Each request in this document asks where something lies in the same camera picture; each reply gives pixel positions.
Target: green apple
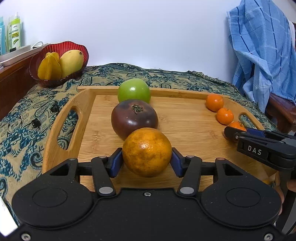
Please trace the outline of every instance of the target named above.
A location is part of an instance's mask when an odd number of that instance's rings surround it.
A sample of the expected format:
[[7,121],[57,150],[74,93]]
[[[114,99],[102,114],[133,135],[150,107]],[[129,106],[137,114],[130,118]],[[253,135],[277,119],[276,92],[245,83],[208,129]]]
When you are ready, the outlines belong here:
[[119,86],[117,98],[119,103],[128,99],[139,99],[149,103],[150,89],[141,79],[129,79]]

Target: circular black disc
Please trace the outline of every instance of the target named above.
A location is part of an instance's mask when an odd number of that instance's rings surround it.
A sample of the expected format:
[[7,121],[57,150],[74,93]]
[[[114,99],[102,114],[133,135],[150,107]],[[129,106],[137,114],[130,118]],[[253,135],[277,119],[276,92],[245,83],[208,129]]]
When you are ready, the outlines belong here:
[[254,227],[275,220],[281,200],[275,190],[254,177],[229,176],[207,187],[201,204],[224,224]]
[[35,179],[16,192],[12,208],[20,221],[57,227],[83,217],[92,207],[90,191],[67,177]]

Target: silver screw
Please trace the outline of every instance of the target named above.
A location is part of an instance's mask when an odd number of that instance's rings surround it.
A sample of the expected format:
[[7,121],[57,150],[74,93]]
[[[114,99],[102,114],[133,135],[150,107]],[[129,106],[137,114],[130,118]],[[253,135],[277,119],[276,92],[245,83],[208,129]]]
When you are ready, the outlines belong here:
[[31,236],[29,234],[22,234],[20,237],[24,241],[30,241],[31,240]]
[[182,187],[180,188],[180,192],[183,194],[192,194],[194,192],[194,189],[191,187]]
[[101,193],[101,194],[110,194],[112,192],[113,192],[113,188],[111,188],[111,187],[101,187],[99,189],[99,193]]
[[264,241],[271,241],[273,240],[274,236],[272,234],[266,234],[264,236]]

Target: blue bottle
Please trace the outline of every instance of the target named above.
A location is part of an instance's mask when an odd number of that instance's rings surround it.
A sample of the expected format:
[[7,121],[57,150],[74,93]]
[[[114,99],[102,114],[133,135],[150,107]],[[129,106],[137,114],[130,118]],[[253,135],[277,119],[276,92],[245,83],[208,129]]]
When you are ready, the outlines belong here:
[[5,47],[5,25],[3,17],[0,17],[0,55],[6,53]]

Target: tangerine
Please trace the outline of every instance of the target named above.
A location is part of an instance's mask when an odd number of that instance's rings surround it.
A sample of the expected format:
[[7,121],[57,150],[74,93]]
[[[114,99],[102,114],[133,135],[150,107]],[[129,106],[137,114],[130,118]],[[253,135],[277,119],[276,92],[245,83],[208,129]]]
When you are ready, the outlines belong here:
[[231,110],[221,108],[217,112],[217,120],[223,125],[229,125],[233,121],[233,113]]
[[224,105],[223,98],[218,94],[209,94],[205,101],[205,106],[214,112],[217,112]]
[[247,129],[244,127],[244,125],[242,123],[240,123],[239,121],[232,122],[229,126],[239,129],[239,130],[242,130],[242,131],[247,131]]
[[132,132],[122,146],[123,161],[127,168],[142,177],[161,173],[170,163],[172,146],[159,130],[144,127]]

